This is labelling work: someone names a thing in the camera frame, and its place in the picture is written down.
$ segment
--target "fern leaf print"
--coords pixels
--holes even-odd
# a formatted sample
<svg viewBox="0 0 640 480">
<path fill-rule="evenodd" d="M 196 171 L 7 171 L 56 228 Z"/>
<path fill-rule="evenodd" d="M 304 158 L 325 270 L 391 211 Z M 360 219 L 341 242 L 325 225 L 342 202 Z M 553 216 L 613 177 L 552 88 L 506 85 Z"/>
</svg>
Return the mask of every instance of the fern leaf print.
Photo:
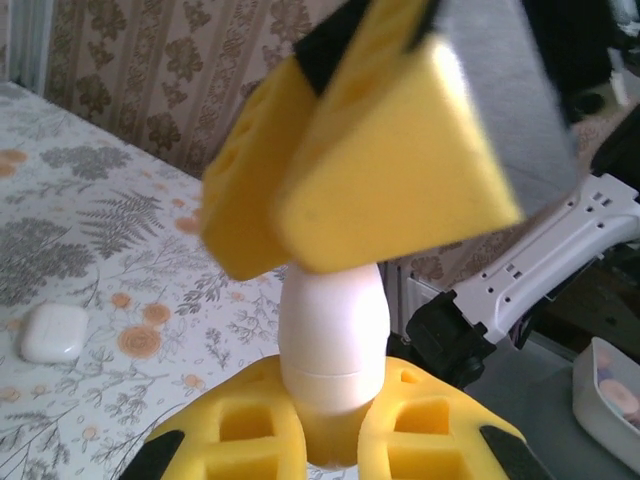
<svg viewBox="0 0 640 480">
<path fill-rule="evenodd" d="M 88 274 L 94 256 L 85 245 L 65 242 L 68 231 L 30 217 L 0 227 L 0 305 L 26 305 L 48 280 Z"/>
<path fill-rule="evenodd" d="M 141 245 L 149 236 L 157 237 L 157 230 L 164 230 L 157 217 L 162 210 L 160 200 L 136 192 L 114 193 L 118 198 L 94 201 L 101 208 L 78 212 L 87 218 L 80 222 L 82 232 L 93 239 L 91 244 L 104 259 Z"/>
</svg>

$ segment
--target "orange flower print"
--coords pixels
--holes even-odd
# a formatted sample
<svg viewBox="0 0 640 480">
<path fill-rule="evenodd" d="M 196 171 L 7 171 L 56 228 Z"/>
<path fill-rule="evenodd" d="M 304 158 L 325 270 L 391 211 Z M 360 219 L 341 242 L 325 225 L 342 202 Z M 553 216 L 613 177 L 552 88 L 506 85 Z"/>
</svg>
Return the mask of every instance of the orange flower print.
<svg viewBox="0 0 640 480">
<path fill-rule="evenodd" d="M 23 163 L 27 154 L 20 150 L 0 150 L 0 163 Z"/>
<path fill-rule="evenodd" d="M 175 221 L 176 228 L 187 235 L 197 235 L 200 228 L 198 220 L 193 217 L 180 217 Z"/>
<path fill-rule="evenodd" d="M 142 310 L 144 323 L 157 327 L 164 325 L 171 318 L 171 310 L 161 303 L 151 303 Z"/>
<path fill-rule="evenodd" d="M 118 347 L 132 358 L 151 358 L 162 345 L 160 334 L 147 325 L 123 330 L 118 336 Z"/>
<path fill-rule="evenodd" d="M 111 303 L 116 308 L 127 308 L 131 305 L 131 297 L 124 292 L 118 292 L 111 295 Z"/>
<path fill-rule="evenodd" d="M 189 375 L 182 375 L 180 380 L 171 383 L 173 385 L 182 386 L 185 389 L 185 397 L 193 395 L 196 390 L 202 392 L 207 387 L 204 380 L 193 373 L 190 373 Z"/>
<path fill-rule="evenodd" d="M 0 163 L 0 178 L 8 178 L 16 173 L 16 167 L 8 163 Z"/>
<path fill-rule="evenodd" d="M 0 402 L 15 403 L 20 398 L 20 392 L 14 387 L 0 388 Z"/>
<path fill-rule="evenodd" d="M 96 427 L 87 427 L 82 431 L 82 438 L 85 440 L 95 440 L 98 437 L 98 429 Z"/>
<path fill-rule="evenodd" d="M 33 398 L 38 398 L 39 396 L 45 395 L 47 393 L 49 393 L 49 389 L 46 385 L 36 385 L 35 387 L 33 387 L 33 390 L 31 390 L 31 395 L 33 395 Z"/>
<path fill-rule="evenodd" d="M 244 301 L 244 293 L 241 292 L 231 292 L 229 294 L 229 298 L 234 302 L 242 302 Z"/>
<path fill-rule="evenodd" d="M 204 381 L 197 375 L 189 374 L 184 377 L 184 384 L 189 388 L 204 389 Z"/>
</svg>

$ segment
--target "black mechanical part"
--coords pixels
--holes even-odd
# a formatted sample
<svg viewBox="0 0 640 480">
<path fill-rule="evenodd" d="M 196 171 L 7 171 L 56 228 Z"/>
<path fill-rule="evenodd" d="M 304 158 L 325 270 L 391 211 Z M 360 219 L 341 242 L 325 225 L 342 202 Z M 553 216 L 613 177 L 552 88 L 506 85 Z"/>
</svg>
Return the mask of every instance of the black mechanical part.
<svg viewBox="0 0 640 480">
<path fill-rule="evenodd" d="M 484 325 L 470 325 L 455 306 L 455 292 L 441 293 L 420 307 L 407 324 L 407 344 L 397 335 L 388 354 L 407 360 L 435 377 L 464 388 L 484 371 L 483 360 L 496 346 L 485 340 Z"/>
<path fill-rule="evenodd" d="M 597 93 L 584 93 L 573 100 L 572 106 L 580 115 L 595 115 L 605 107 L 605 101 Z"/>
<path fill-rule="evenodd" d="M 632 286 L 640 287 L 640 250 L 627 247 L 625 253 L 628 255 L 617 265 L 612 267 L 612 271 Z"/>
<path fill-rule="evenodd" d="M 145 443 L 119 480 L 161 480 L 184 437 L 184 432 L 171 430 Z"/>
<path fill-rule="evenodd" d="M 434 31 L 436 25 L 436 15 L 440 6 L 446 2 L 447 0 L 430 0 L 426 2 L 425 10 L 422 12 L 422 16 L 420 17 L 420 22 L 418 23 L 418 27 L 416 31 L 413 32 L 413 35 L 409 39 L 407 43 L 407 51 L 411 52 L 418 48 L 424 39 Z"/>
<path fill-rule="evenodd" d="M 480 427 L 480 433 L 509 480 L 554 480 L 520 438 L 492 425 Z"/>
<path fill-rule="evenodd" d="M 640 191 L 640 105 L 618 125 L 591 161 L 595 176 L 605 173 Z"/>
<path fill-rule="evenodd" d="M 611 76 L 617 26 L 608 0 L 522 0 L 549 77 L 563 104 Z"/>
<path fill-rule="evenodd" d="M 580 267 L 578 270 L 569 275 L 565 280 L 563 280 L 557 287 L 547 293 L 544 297 L 538 300 L 522 317 L 522 320 L 519 321 L 516 325 L 514 325 L 514 329 L 517 328 L 519 331 L 514 332 L 512 329 L 511 332 L 511 340 L 513 341 L 514 347 L 521 350 L 524 348 L 525 343 L 529 339 L 529 336 L 535 329 L 536 325 L 542 318 L 542 312 L 544 312 L 545 308 L 551 303 L 554 302 L 558 296 L 562 292 L 564 292 L 567 288 L 569 288 L 574 281 L 578 279 L 593 263 L 595 259 L 587 262 L 585 265 Z"/>
</svg>

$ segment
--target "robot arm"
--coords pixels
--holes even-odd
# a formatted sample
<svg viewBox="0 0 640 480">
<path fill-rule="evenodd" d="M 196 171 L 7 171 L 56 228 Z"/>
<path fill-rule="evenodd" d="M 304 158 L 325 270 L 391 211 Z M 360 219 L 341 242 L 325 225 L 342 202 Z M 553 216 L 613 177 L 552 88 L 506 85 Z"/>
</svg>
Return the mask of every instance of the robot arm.
<svg viewBox="0 0 640 480">
<path fill-rule="evenodd" d="M 570 97 L 609 79 L 608 44 L 578 84 L 561 81 L 532 33 L 549 26 L 540 5 L 350 0 L 254 91 L 205 173 L 201 237 L 237 280 L 290 265 L 281 354 L 160 425 L 123 479 L 293 480 L 307 460 L 357 460 L 363 479 L 551 478 L 515 428 L 385 358 L 376 268 L 575 188 Z"/>
<path fill-rule="evenodd" d="M 489 267 L 421 307 L 407 325 L 412 348 L 391 353 L 463 388 L 549 292 L 609 248 L 640 238 L 639 130 L 636 107 L 581 186 Z"/>
</svg>

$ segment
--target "black trim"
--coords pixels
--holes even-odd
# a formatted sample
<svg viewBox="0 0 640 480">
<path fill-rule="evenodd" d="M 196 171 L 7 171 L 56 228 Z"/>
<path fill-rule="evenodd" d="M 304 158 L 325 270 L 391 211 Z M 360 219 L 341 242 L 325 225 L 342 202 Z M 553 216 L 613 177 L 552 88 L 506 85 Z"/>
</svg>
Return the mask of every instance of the black trim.
<svg viewBox="0 0 640 480">
<path fill-rule="evenodd" d="M 171 430 L 145 443 L 119 480 L 162 480 L 184 436 L 180 430 Z"/>
<path fill-rule="evenodd" d="M 545 69 L 563 103 L 607 83 L 616 24 L 602 0 L 521 0 Z"/>
<path fill-rule="evenodd" d="M 547 293 L 544 297 L 542 297 L 538 302 L 536 302 L 522 317 L 523 320 L 518 322 L 518 328 L 520 328 L 520 333 L 517 335 L 516 340 L 513 342 L 513 345 L 517 349 L 522 349 L 529 339 L 529 336 L 538 325 L 539 320 L 542 319 L 542 312 L 544 312 L 545 308 L 551 303 L 554 302 L 558 296 L 562 292 L 564 292 L 569 286 L 580 276 L 582 275 L 594 262 L 594 259 L 591 259 L 587 263 L 585 263 L 578 270 L 569 275 L 565 280 L 563 280 L 558 286 L 553 288 L 549 293 Z"/>
<path fill-rule="evenodd" d="M 293 46 L 295 58 L 318 97 L 329 85 L 369 0 L 349 0 Z"/>
<path fill-rule="evenodd" d="M 591 161 L 593 175 L 613 175 L 640 191 L 640 105 L 618 125 Z"/>
<path fill-rule="evenodd" d="M 407 43 L 406 50 L 408 52 L 412 52 L 420 47 L 425 37 L 434 30 L 434 21 L 442 0 L 427 0 L 425 3 L 426 5 L 422 17 L 420 17 L 420 23 L 418 23 L 418 27 L 413 35 L 411 35 L 409 43 Z"/>
<path fill-rule="evenodd" d="M 480 433 L 509 480 L 554 480 L 520 438 L 492 425 L 480 427 Z"/>
</svg>

